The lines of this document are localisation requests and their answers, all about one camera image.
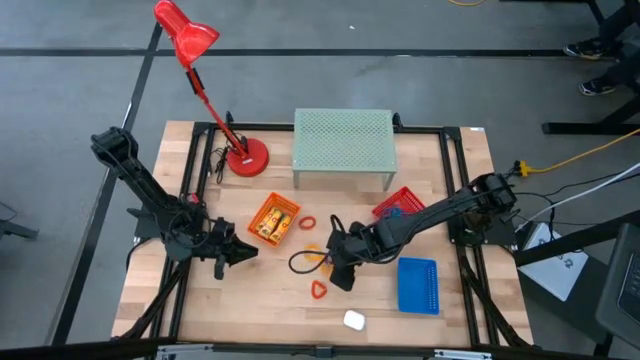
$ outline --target red desk lamp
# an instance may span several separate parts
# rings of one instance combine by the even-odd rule
[[[200,77],[191,65],[220,37],[214,28],[194,23],[169,0],[160,0],[154,10],[156,19],[166,30],[176,49],[176,57],[187,70],[187,77],[193,92],[202,99],[204,106],[211,113],[226,138],[231,143],[231,151],[227,154],[227,161],[231,171],[239,176],[256,176],[269,163],[267,146],[258,139],[247,139],[238,136],[225,124],[204,93],[204,86]]]

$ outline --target red ring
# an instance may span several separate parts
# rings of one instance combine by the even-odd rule
[[[308,220],[312,221],[311,225],[304,225],[304,222]],[[305,216],[300,219],[300,221],[298,221],[298,226],[300,226],[300,229],[302,230],[311,230],[314,226],[316,226],[316,218],[314,218],[313,216]]]

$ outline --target red basket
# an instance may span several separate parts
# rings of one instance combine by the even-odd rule
[[[376,206],[371,212],[379,219],[385,210],[394,207],[402,210],[405,214],[413,214],[424,209],[424,204],[408,187],[403,186],[402,189],[391,195],[387,200],[382,202],[382,204]]]

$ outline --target white cable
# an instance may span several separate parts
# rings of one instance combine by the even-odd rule
[[[625,175],[627,175],[628,173],[630,173],[630,172],[632,172],[633,170],[637,169],[638,167],[640,167],[640,163],[637,163],[637,164],[633,165],[632,167],[630,167],[630,168],[628,168],[627,170],[625,170],[625,171],[621,172],[620,174],[616,175],[615,177],[612,177],[611,179],[609,179],[609,180],[607,180],[607,181],[603,182],[603,183],[602,183],[602,184],[600,184],[600,185],[597,185],[597,186],[595,186],[595,187],[593,187],[593,188],[591,188],[591,189],[589,189],[589,190],[587,190],[587,191],[583,191],[583,192],[581,192],[580,194],[573,195],[572,197],[570,197],[570,198],[566,198],[566,199],[564,199],[564,200],[562,200],[562,201],[560,201],[560,202],[557,202],[557,203],[555,203],[555,204],[553,204],[553,205],[549,205],[549,206],[547,206],[546,208],[544,208],[544,209],[540,210],[537,214],[535,214],[535,215],[533,215],[532,217],[530,217],[527,221],[525,221],[525,222],[523,222],[522,224],[518,225],[518,227],[516,228],[516,231],[514,231],[514,232],[518,232],[518,231],[522,230],[522,228],[524,228],[524,226],[525,226],[525,225],[527,225],[527,224],[528,224],[528,223],[530,223],[531,221],[535,220],[538,216],[540,216],[540,215],[544,214],[545,212],[547,212],[547,211],[549,211],[549,210],[551,210],[551,209],[553,209],[553,208],[556,208],[556,207],[558,207],[558,206],[560,206],[560,205],[562,205],[562,204],[568,203],[569,201],[575,200],[575,199],[577,199],[577,198],[579,198],[579,197],[583,197],[583,196],[585,196],[585,195],[588,195],[588,194],[590,194],[590,193],[592,193],[592,192],[594,192],[594,191],[596,191],[596,190],[600,190],[600,189],[602,189],[603,187],[605,187],[605,186],[607,186],[607,185],[611,184],[612,182],[614,182],[614,181],[616,181],[616,180],[618,180],[618,179],[620,179],[620,178],[624,177]]]

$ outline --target yellow cable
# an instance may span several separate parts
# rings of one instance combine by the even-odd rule
[[[480,5],[484,2],[484,0],[480,0],[478,2],[474,2],[474,3],[462,3],[456,0],[447,0],[448,2],[452,3],[452,4],[456,4],[458,6],[476,6],[476,5]]]
[[[591,155],[591,154],[593,154],[595,152],[598,152],[600,150],[604,150],[604,149],[608,148],[609,146],[611,146],[611,145],[613,145],[615,143],[618,143],[618,142],[620,142],[620,141],[622,141],[622,140],[624,140],[624,139],[626,139],[628,137],[631,137],[631,136],[633,136],[633,135],[635,135],[635,134],[637,134],[639,132],[640,132],[640,129],[634,130],[634,131],[628,133],[627,135],[621,136],[621,137],[619,137],[619,138],[617,138],[617,139],[615,139],[615,140],[613,140],[613,141],[611,141],[611,142],[609,142],[607,144],[599,146],[599,147],[597,147],[595,149],[591,149],[591,150],[589,150],[587,152],[584,152],[584,153],[582,153],[580,155],[576,155],[576,156],[572,157],[571,159],[568,159],[568,160],[565,160],[563,162],[557,163],[557,164],[555,164],[553,166],[549,166],[548,168],[534,169],[532,167],[527,166],[524,162],[522,162],[522,174],[523,174],[524,177],[526,177],[530,173],[540,174],[540,173],[545,173],[545,172],[548,172],[548,171],[551,171],[551,170],[555,170],[555,169],[557,169],[557,168],[559,168],[561,166],[567,165],[568,163],[576,161],[578,159],[581,159],[581,158],[583,158],[583,157],[585,157],[587,155]]]

